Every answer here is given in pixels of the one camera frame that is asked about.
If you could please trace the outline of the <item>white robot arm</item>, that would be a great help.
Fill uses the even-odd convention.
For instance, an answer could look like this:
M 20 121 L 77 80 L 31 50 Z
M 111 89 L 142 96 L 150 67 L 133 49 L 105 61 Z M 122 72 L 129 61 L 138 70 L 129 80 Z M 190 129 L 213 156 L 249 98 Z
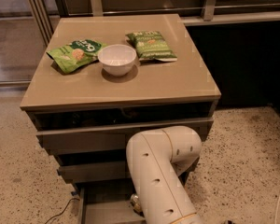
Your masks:
M 200 136 L 186 126 L 135 134 L 126 159 L 147 224 L 203 224 L 179 177 L 199 158 Z

